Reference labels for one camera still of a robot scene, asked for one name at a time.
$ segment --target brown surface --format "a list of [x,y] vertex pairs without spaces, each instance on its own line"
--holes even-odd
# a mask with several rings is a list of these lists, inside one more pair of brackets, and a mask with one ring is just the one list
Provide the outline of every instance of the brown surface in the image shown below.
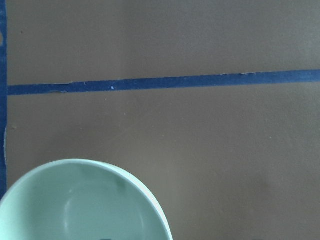
[[175,240],[320,238],[320,83],[11,96],[8,183],[66,158],[142,180]]
[[7,1],[8,83],[320,68],[318,0]]

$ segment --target bowl rim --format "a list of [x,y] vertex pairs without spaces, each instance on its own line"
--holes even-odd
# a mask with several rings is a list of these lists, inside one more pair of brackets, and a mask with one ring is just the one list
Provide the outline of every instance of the bowl rim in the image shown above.
[[55,160],[51,161],[45,164],[42,164],[29,172],[27,172],[25,175],[20,177],[4,194],[2,199],[0,200],[0,210],[3,206],[3,204],[6,202],[6,199],[18,188],[20,185],[22,185],[25,181],[32,178],[36,174],[56,166],[61,166],[65,164],[78,164],[78,165],[88,165],[92,167],[98,167],[104,170],[107,170],[109,172],[112,172],[113,174],[119,176],[120,178],[127,180],[129,183],[132,184],[133,187],[135,187],[138,191],[140,191],[144,197],[147,199],[147,201],[152,205],[157,215],[160,217],[162,224],[164,225],[164,228],[166,230],[167,236],[169,240],[172,240],[172,234],[169,227],[168,220],[166,218],[166,215],[161,208],[158,200],[153,195],[153,193],[147,188],[145,184],[143,184],[138,178],[136,178],[134,175],[129,173],[128,171],[112,165],[110,163],[102,162],[102,161],[95,161],[95,160],[89,160],[89,159],[81,159],[81,158],[69,158],[69,159],[62,159],[62,160]]

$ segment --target painter's tape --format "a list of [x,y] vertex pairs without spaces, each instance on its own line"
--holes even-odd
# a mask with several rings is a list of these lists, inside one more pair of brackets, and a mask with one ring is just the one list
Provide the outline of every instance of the painter's tape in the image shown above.
[[7,127],[7,10],[0,0],[0,199],[7,191],[6,127]]
[[12,85],[8,87],[8,95],[283,84],[318,81],[320,81],[320,70],[299,70],[125,80],[82,81],[72,82],[69,84]]

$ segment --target blue tape line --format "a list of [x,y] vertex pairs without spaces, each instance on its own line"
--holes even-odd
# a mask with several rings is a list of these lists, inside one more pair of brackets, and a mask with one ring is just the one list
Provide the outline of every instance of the blue tape line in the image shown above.
[[69,84],[12,85],[8,95],[81,93],[121,90],[171,89],[232,85],[283,84],[320,81],[320,70],[257,72],[125,80],[83,81]]
[[7,191],[6,127],[7,127],[7,9],[0,0],[0,199]]

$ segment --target bowl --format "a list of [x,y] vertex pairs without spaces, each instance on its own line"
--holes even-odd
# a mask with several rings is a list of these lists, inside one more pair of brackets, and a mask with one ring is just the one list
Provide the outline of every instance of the bowl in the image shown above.
[[172,240],[150,190],[129,172],[84,159],[47,163],[0,202],[3,240]]

